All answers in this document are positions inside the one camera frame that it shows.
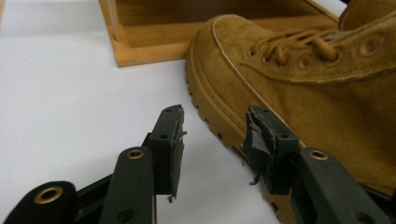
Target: white background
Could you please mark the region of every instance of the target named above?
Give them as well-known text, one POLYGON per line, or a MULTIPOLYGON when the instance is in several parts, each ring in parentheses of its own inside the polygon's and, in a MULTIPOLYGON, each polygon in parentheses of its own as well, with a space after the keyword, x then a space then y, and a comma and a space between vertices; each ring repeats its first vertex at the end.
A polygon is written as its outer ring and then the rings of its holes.
MULTIPOLYGON (((327 6, 339 15, 344 5, 327 6)), ((0 25, 0 221, 29 190, 113 172, 161 111, 185 109, 177 201, 158 223, 278 223, 243 166, 199 119, 184 60, 118 68, 97 0, 7 0, 0 25)))

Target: wooden frame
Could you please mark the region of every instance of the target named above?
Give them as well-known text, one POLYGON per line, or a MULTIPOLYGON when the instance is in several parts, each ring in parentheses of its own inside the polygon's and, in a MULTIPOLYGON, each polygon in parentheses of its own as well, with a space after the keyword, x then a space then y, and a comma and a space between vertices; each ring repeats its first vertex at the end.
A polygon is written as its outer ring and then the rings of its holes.
POLYGON ((282 30, 336 27, 312 0, 99 0, 118 67, 183 59, 206 20, 238 14, 282 30))

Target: tan suede boot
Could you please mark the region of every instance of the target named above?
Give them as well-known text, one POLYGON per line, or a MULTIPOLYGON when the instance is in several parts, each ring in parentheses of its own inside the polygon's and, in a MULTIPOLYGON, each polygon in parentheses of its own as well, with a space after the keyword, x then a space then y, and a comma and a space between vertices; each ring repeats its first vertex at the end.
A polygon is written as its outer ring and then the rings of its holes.
POLYGON ((396 9, 396 0, 352 0, 341 14, 338 27, 342 31, 356 29, 396 9))
POLYGON ((391 195, 395 40, 396 11, 341 34, 273 33, 238 16, 219 16, 191 41, 186 78, 201 118, 227 147, 240 148, 248 105, 265 107, 302 147, 331 151, 360 183, 391 195))

